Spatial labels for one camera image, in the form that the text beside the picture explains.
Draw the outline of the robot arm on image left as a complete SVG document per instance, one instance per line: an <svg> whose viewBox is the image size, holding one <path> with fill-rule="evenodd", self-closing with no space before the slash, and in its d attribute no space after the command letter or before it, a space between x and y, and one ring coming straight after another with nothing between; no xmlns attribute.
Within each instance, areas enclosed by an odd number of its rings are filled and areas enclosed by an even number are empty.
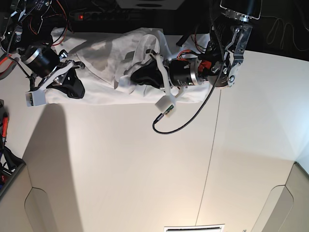
<svg viewBox="0 0 309 232"><path fill-rule="evenodd" d="M45 99L47 89L63 92L69 98L81 99L85 88L77 77L76 69L84 69L81 62L68 60L66 50L56 53L54 47L61 42L53 40L43 26L44 20L53 16L51 0L2 0L0 2L0 48L11 60L9 67L1 72L4 79L15 66L26 65L31 71L29 92L26 97L34 106Z"/></svg>

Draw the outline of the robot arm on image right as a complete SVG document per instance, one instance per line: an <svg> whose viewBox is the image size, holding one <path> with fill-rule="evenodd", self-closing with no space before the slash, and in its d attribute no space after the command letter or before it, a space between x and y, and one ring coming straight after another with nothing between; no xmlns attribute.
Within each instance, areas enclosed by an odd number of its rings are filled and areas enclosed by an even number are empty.
<svg viewBox="0 0 309 232"><path fill-rule="evenodd" d="M136 70L130 80L164 91L165 100L177 101L194 88L232 86L253 29L249 21L259 19L261 8L260 0L211 0L210 40L206 46L197 45L197 51L183 50L176 58L148 49L152 60Z"/></svg>

